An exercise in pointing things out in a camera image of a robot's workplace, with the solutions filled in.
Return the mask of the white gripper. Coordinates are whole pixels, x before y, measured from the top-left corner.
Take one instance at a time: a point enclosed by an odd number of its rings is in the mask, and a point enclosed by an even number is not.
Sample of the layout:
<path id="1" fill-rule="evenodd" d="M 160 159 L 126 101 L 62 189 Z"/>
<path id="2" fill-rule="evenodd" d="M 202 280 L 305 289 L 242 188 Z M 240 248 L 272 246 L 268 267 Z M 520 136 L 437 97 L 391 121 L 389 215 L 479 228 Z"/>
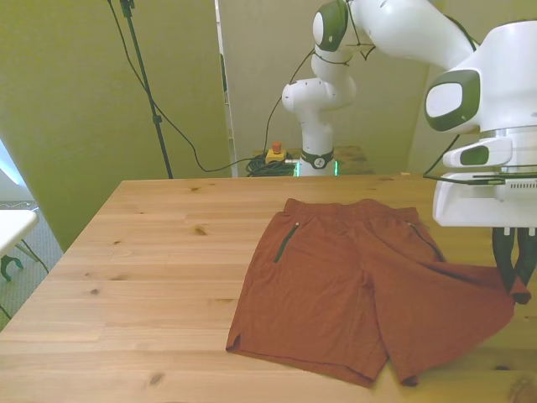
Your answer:
<path id="1" fill-rule="evenodd" d="M 498 272 L 510 293 L 515 271 L 527 285 L 536 268 L 536 175 L 462 172 L 436 182 L 433 218 L 442 227 L 493 228 L 492 246 Z M 514 231 L 519 256 L 512 264 Z"/>

